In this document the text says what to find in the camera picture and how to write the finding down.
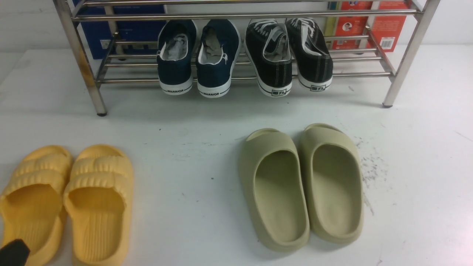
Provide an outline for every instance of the blue box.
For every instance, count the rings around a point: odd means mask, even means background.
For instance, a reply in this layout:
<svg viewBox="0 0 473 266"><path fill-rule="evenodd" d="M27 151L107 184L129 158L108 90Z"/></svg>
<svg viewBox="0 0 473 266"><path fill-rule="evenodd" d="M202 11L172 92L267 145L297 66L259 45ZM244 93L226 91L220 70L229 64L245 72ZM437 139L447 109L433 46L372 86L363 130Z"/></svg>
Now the blue box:
<svg viewBox="0 0 473 266"><path fill-rule="evenodd" d="M77 5L80 0L73 0ZM164 5L113 7L116 15L165 14ZM105 15L104 7L90 7L80 15ZM129 45L123 47L126 54L152 54L158 50L158 35L166 21L117 21L120 37L125 41L156 42L156 45ZM94 59L105 57L112 39L107 21L81 22L88 46Z"/></svg>

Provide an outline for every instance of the white wall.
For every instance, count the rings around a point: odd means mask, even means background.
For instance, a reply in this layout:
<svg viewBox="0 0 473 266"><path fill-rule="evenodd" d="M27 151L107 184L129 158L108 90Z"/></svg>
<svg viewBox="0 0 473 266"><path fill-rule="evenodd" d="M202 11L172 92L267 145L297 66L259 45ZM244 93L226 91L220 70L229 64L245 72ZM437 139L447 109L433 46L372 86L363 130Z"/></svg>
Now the white wall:
<svg viewBox="0 0 473 266"><path fill-rule="evenodd" d="M170 6L170 12L258 12L324 10L326 3L226 4ZM424 39L425 44L473 44L473 31L464 29L473 15L473 0L443 0ZM236 21L241 32L248 20ZM409 41L413 18L407 20L400 43ZM0 0L0 52L69 47L52 0Z"/></svg>

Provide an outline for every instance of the white floor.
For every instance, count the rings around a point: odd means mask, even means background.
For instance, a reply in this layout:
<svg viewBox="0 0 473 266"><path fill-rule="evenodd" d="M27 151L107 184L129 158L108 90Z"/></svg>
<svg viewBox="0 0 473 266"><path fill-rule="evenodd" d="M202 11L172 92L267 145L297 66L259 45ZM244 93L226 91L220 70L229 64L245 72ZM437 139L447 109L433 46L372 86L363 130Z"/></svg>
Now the white floor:
<svg viewBox="0 0 473 266"><path fill-rule="evenodd" d="M172 97L159 87L104 86L109 114L98 117L69 50L28 51L0 86L0 187L38 147L64 145L77 155L107 143L135 167L124 265L470 266L472 58L473 46L423 46L391 109L380 108L387 79L337 80L317 94L295 83L279 99L248 82L219 99L196 88ZM359 147L363 233L344 247L312 234L295 253L271 252L249 218L236 169L240 146L264 127L298 141L316 122L342 129ZM50 265L71 265L70 231L68 224Z"/></svg>

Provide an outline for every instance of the canvas sneaker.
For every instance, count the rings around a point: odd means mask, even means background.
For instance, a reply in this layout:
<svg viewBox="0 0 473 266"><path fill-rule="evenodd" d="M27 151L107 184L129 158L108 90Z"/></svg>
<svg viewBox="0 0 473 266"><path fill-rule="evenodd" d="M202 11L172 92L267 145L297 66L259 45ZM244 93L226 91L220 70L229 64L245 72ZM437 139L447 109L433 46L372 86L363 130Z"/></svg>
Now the canvas sneaker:
<svg viewBox="0 0 473 266"><path fill-rule="evenodd" d="M275 19L253 19L246 29L245 50L261 92L286 96L292 87L292 62L286 26Z"/></svg>
<svg viewBox="0 0 473 266"><path fill-rule="evenodd" d="M213 19L202 30L197 52L197 88L207 98L228 93L241 48L241 36L227 19Z"/></svg>
<svg viewBox="0 0 473 266"><path fill-rule="evenodd" d="M159 83L164 93L181 95L192 88L191 61L197 26L192 20L170 20L158 36Z"/></svg>
<svg viewBox="0 0 473 266"><path fill-rule="evenodd" d="M288 19L286 26L300 84L314 92L326 90L332 83L333 61L319 26L311 18Z"/></svg>

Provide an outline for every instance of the navy blue sneaker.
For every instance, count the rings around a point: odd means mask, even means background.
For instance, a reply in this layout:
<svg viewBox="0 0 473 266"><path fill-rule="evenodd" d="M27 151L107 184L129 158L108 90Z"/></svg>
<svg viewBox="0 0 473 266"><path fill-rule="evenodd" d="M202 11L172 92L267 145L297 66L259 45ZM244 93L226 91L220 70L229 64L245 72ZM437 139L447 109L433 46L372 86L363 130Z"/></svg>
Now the navy blue sneaker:
<svg viewBox="0 0 473 266"><path fill-rule="evenodd" d="M159 83L164 93L181 95L192 88L191 59L197 26L192 20L170 20L158 36Z"/></svg>
<svg viewBox="0 0 473 266"><path fill-rule="evenodd" d="M213 19L202 31L195 64L197 88L207 98L228 93L232 72L241 48L241 36L227 19Z"/></svg>

